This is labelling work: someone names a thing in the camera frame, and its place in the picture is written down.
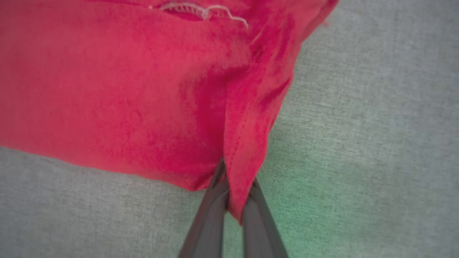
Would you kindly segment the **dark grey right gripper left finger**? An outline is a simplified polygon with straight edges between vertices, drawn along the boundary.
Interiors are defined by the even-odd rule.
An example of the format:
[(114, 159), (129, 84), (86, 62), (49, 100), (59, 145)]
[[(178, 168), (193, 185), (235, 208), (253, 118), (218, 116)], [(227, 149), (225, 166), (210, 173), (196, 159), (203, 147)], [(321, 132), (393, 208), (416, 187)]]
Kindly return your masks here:
[(224, 159), (221, 159), (178, 258), (222, 258), (224, 216), (227, 212), (229, 191), (226, 165)]

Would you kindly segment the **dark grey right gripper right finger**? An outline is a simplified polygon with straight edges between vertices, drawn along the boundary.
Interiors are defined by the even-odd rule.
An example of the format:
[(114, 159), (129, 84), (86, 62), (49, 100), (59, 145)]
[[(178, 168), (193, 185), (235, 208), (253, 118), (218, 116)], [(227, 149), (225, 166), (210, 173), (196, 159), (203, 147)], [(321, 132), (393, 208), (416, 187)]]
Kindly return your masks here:
[(289, 258), (257, 179), (242, 211), (244, 258)]

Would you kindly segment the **red shirt with white trim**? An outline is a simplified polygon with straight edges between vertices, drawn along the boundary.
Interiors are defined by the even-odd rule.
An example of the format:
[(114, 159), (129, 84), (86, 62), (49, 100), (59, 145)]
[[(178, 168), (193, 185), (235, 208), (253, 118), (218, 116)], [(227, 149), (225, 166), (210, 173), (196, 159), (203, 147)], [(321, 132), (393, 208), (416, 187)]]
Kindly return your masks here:
[(0, 0), (0, 147), (207, 188), (237, 219), (339, 0)]

